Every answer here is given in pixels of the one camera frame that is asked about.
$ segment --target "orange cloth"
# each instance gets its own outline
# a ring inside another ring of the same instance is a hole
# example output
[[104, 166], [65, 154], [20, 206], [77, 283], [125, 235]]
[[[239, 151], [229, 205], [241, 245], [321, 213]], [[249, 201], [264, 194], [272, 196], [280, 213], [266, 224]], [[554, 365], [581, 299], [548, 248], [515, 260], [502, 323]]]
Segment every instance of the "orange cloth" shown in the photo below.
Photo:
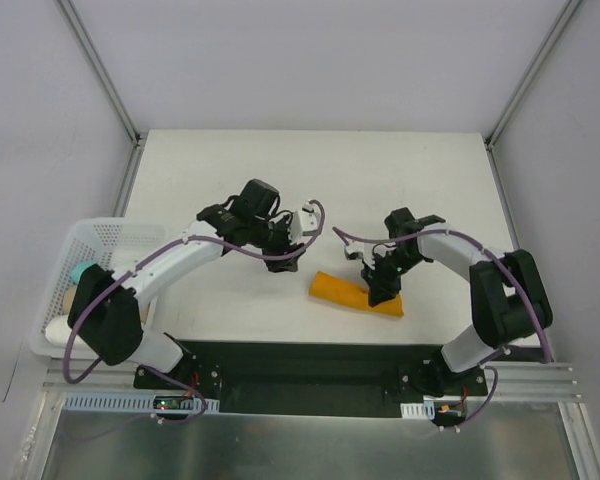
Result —
[[316, 273], [309, 295], [323, 300], [328, 300], [345, 307], [363, 310], [365, 312], [382, 313], [393, 317], [402, 317], [402, 298], [398, 295], [393, 300], [381, 303], [371, 308], [368, 303], [367, 290], [355, 283], [347, 282], [341, 278], [332, 277], [324, 272]]

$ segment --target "orange object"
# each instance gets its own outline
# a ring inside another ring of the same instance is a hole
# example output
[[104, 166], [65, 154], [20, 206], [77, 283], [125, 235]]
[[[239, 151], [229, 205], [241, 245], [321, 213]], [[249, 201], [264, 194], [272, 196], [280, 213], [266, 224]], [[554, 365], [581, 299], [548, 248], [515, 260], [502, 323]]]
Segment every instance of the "orange object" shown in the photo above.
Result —
[[316, 273], [316, 277], [309, 287], [309, 295], [312, 297], [328, 300], [338, 305], [393, 317], [404, 316], [400, 295], [372, 308], [368, 303], [368, 292], [369, 290], [360, 285], [332, 277], [324, 272]]

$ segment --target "white basket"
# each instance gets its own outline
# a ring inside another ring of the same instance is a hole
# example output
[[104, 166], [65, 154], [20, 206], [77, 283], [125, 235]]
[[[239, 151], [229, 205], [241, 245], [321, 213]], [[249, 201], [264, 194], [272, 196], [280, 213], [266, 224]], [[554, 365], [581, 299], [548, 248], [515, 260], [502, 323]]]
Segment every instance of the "white basket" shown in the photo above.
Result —
[[[53, 318], [63, 314], [62, 299], [73, 285], [69, 275], [78, 263], [94, 260], [101, 267], [108, 268], [142, 260], [164, 244], [168, 235], [163, 225], [125, 218], [93, 218], [76, 223], [62, 245], [58, 263], [45, 290], [35, 328], [29, 337], [31, 350], [38, 355], [63, 357], [64, 348], [50, 343], [44, 332]], [[145, 327], [151, 325], [154, 311], [155, 300], [149, 307]], [[74, 348], [71, 358], [93, 359], [96, 355], [90, 349]]]

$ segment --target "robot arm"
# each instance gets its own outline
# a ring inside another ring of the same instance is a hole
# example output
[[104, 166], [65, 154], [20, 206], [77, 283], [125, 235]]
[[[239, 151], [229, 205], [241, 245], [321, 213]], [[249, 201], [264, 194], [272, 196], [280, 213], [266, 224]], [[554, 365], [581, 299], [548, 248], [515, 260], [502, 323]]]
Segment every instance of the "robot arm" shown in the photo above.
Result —
[[278, 212], [280, 197], [273, 187], [251, 180], [242, 193], [197, 215], [182, 234], [158, 248], [139, 264], [105, 271], [98, 265], [80, 276], [68, 324], [73, 328], [87, 306], [114, 282], [128, 276], [107, 300], [98, 305], [78, 335], [107, 365], [129, 360], [153, 367], [174, 378], [189, 378], [191, 358], [169, 336], [144, 331], [139, 312], [160, 290], [202, 265], [229, 253], [233, 246], [262, 249], [271, 272], [296, 271], [303, 252], [285, 260], [315, 234], [319, 216], [314, 204], [296, 212]]
[[[369, 287], [369, 305], [395, 298], [401, 276], [420, 262], [438, 261], [469, 282], [472, 325], [436, 352], [431, 361], [410, 376], [412, 386], [423, 393], [440, 396], [444, 387], [472, 372], [485, 358], [508, 343], [535, 333], [528, 311], [500, 270], [475, 246], [462, 238], [447, 235], [454, 230], [436, 215], [415, 219], [409, 209], [391, 212], [385, 219], [390, 238], [418, 234], [400, 242], [382, 255], [360, 243], [345, 247], [348, 259], [362, 259], [362, 278]], [[440, 233], [426, 234], [427, 231]], [[553, 315], [538, 269], [529, 252], [504, 253], [489, 249], [522, 285], [541, 327], [551, 325]]]

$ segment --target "plastic crate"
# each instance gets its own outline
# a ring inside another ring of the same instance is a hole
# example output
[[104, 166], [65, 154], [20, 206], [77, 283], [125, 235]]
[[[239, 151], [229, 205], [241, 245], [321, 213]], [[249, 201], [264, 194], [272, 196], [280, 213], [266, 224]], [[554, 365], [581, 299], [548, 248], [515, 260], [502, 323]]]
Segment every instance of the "plastic crate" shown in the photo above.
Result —
[[[69, 274], [78, 263], [94, 260], [103, 268], [115, 268], [133, 260], [142, 260], [164, 244], [168, 236], [168, 229], [164, 225], [125, 218], [93, 218], [76, 223], [62, 245], [51, 281], [45, 290], [42, 307], [29, 337], [31, 350], [52, 358], [62, 358], [64, 355], [64, 348], [51, 344], [44, 332], [53, 318], [63, 314], [62, 299], [67, 288], [73, 284]], [[154, 299], [149, 307], [146, 327], [153, 320], [155, 303]], [[88, 348], [74, 348], [71, 358], [93, 359], [96, 355]]]

